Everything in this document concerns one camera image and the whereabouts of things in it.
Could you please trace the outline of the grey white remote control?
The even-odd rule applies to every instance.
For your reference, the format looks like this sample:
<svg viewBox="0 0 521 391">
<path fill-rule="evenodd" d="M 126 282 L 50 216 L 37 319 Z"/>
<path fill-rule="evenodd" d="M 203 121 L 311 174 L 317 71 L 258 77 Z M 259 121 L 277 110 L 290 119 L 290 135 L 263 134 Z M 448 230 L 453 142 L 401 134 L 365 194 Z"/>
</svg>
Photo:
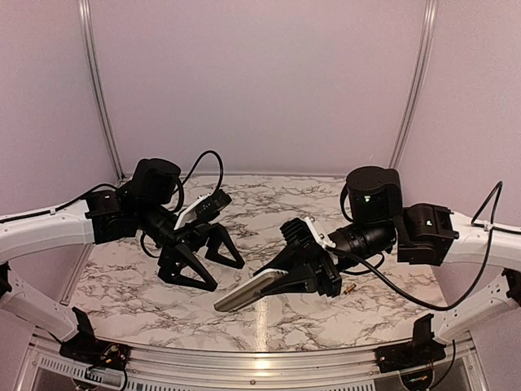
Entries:
<svg viewBox="0 0 521 391">
<path fill-rule="evenodd" d="M 269 288 L 286 275 L 288 272 L 285 270 L 273 268 L 263 270 L 215 301 L 213 308 L 222 313 L 241 310 L 259 301 L 265 295 L 262 292 L 264 289 Z"/>
</svg>

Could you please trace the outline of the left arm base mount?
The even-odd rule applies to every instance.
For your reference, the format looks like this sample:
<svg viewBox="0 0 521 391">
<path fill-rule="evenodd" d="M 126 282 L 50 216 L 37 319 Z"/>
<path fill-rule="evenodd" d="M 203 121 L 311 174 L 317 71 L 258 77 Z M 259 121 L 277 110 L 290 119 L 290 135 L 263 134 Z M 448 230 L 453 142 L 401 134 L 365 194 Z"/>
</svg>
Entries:
<svg viewBox="0 0 521 391">
<path fill-rule="evenodd" d="M 87 363 L 90 368 L 109 368 L 123 371 L 129 360 L 130 347 L 126 344 L 102 340 L 95 336 L 88 315 L 72 307 L 77 326 L 71 339 L 60 342 L 59 353 L 78 362 Z"/>
</svg>

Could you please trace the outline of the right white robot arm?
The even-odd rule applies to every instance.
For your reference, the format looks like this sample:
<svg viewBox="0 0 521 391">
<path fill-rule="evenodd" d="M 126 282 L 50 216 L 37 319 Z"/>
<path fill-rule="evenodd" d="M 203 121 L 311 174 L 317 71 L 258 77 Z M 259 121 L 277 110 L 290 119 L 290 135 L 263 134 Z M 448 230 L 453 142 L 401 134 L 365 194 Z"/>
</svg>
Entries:
<svg viewBox="0 0 521 391">
<path fill-rule="evenodd" d="M 342 275 L 379 274 L 373 256 L 396 251 L 410 265 L 479 262 L 502 272 L 486 287 L 470 286 L 454 303 L 429 305 L 428 316 L 414 324 L 403 357 L 419 365 L 435 351 L 481 320 L 520 305 L 520 231 L 493 220 L 468 217 L 435 204 L 404 206 L 401 180 L 394 169 L 364 166 L 346 177 L 340 208 L 347 226 L 321 233 L 310 218 L 282 225 L 285 248 L 266 266 L 275 280 L 265 296 L 316 292 L 339 295 Z"/>
</svg>

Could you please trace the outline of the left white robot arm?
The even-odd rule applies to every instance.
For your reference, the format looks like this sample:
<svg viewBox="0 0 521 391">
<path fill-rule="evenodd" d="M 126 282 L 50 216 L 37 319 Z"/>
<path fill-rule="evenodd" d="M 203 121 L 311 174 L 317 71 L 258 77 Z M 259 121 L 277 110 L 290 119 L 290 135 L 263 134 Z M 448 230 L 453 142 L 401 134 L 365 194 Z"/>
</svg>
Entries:
<svg viewBox="0 0 521 391">
<path fill-rule="evenodd" d="M 29 254 L 77 244 L 106 244 L 142 233 L 160 248 L 160 279 L 212 292 L 217 281 L 195 255 L 241 269 L 244 260 L 215 220 L 231 198 L 217 188 L 184 205 L 181 170 L 173 162 L 145 158 L 132 178 L 114 187 L 101 184 L 66 204 L 1 220 L 1 308 L 49 332 L 85 362 L 97 362 L 103 345 L 88 315 L 30 286 L 9 266 Z"/>
</svg>

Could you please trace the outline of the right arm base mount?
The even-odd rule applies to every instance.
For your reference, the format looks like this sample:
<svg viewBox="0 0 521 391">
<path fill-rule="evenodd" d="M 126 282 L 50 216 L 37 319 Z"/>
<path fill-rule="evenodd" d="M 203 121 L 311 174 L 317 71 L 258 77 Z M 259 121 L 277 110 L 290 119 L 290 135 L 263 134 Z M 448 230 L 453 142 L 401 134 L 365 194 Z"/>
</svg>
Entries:
<svg viewBox="0 0 521 391">
<path fill-rule="evenodd" d="M 445 344 L 434 339 L 431 329 L 433 318 L 433 314 L 426 314 L 417 319 L 410 341 L 380 346 L 374 351 L 381 373 L 432 364 L 446 358 Z"/>
</svg>

